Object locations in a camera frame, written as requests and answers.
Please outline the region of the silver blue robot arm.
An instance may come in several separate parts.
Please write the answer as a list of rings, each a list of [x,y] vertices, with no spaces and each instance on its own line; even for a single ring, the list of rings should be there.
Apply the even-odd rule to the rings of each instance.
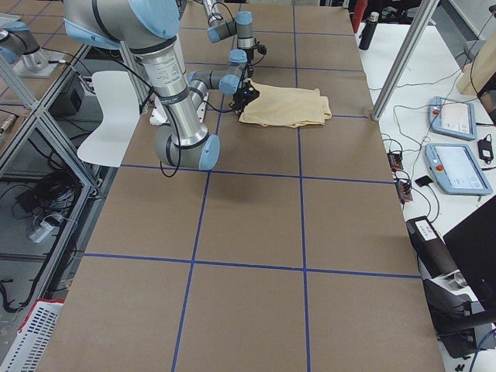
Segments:
[[[144,66],[168,122],[156,134],[155,152],[172,167],[211,170],[220,140],[198,117],[198,107],[210,90],[232,96],[230,108],[240,114],[260,93],[250,82],[253,52],[265,53],[253,35],[253,16],[242,11],[225,20],[214,1],[203,3],[208,38],[217,43],[235,36],[237,47],[221,70],[185,75],[178,42],[182,5],[176,1],[67,1],[64,24],[71,38],[108,50],[125,43]]]
[[[207,18],[208,38],[212,43],[236,36],[237,48],[244,50],[247,56],[247,77],[253,76],[254,53],[262,57],[267,54],[267,48],[253,34],[253,16],[250,11],[240,11],[233,16],[229,7],[221,1],[198,1],[203,6]]]

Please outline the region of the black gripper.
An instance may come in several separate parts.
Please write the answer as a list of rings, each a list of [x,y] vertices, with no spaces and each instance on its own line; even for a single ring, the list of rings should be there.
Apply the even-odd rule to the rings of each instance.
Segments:
[[[244,111],[245,107],[257,98],[259,98],[259,91],[255,89],[251,80],[248,79],[242,83],[241,88],[239,88],[234,94],[230,108],[237,115],[240,115]]]
[[[256,44],[253,46],[244,47],[243,50],[245,51],[247,57],[246,66],[243,71],[243,77],[251,78],[253,76],[254,66],[261,62],[267,55],[267,48],[264,44]],[[261,58],[256,62],[253,61],[255,52],[258,52],[258,54],[261,55]]]

